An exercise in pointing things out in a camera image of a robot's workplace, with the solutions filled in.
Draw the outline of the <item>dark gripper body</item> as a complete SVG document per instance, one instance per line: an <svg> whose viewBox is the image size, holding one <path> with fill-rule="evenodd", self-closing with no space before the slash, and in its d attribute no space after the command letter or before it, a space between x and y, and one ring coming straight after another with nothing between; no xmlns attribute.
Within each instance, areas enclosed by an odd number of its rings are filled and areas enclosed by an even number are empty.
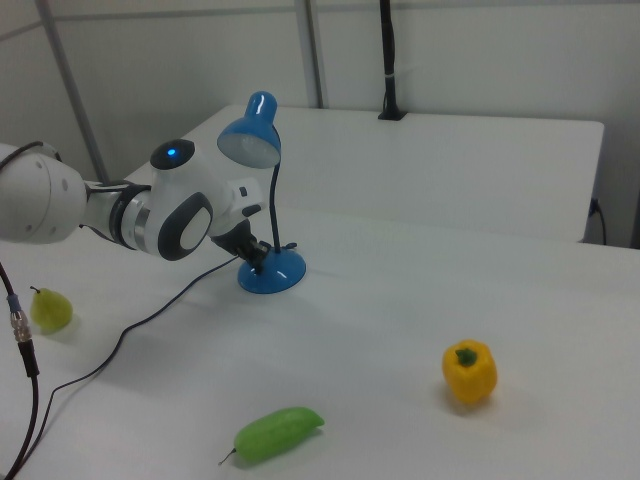
<svg viewBox="0 0 640 480"><path fill-rule="evenodd" d="M231 255L242 259L255 257L256 237L252 234L248 219L241 221L225 234L212 236L211 240Z"/></svg>

